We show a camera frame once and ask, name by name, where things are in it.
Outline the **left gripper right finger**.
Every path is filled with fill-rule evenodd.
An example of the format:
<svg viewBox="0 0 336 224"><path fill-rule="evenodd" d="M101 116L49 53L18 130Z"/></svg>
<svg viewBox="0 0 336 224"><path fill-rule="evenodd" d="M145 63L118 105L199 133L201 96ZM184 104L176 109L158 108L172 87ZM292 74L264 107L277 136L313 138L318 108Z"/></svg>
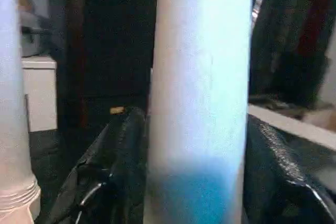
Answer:
<svg viewBox="0 0 336 224"><path fill-rule="evenodd" d="M284 136L248 116L243 206L249 223L335 223L335 201Z"/></svg>

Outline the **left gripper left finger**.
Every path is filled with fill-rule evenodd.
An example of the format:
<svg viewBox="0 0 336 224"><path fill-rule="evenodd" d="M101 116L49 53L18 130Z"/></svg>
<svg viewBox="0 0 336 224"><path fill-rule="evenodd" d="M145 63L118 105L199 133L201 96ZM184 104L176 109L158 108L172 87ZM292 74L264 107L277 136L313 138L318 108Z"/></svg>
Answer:
<svg viewBox="0 0 336 224"><path fill-rule="evenodd" d="M112 116L73 167L56 179L38 223L142 223L146 118L130 107Z"/></svg>

